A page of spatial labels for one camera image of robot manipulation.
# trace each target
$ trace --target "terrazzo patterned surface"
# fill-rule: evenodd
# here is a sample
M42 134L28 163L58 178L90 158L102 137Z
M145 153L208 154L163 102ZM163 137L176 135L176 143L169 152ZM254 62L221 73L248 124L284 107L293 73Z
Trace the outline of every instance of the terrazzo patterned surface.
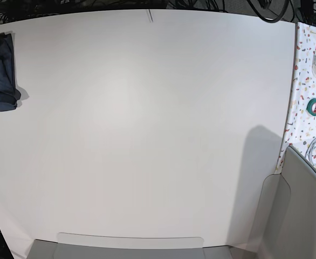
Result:
M312 72L316 27L298 23L296 44L291 100L276 173L281 173L289 145L296 147L316 168L316 116L306 111L308 102L316 98L316 77Z

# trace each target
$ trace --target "white surface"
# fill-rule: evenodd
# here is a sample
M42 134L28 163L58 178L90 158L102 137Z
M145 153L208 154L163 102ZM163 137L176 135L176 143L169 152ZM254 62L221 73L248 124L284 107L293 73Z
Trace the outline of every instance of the white surface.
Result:
M29 95L0 113L0 228L14 253L60 232L246 242L283 135L294 25L152 14L0 26Z
M203 239L200 237L128 238L59 233L57 235L57 242L76 246L119 249L192 249L203 247Z

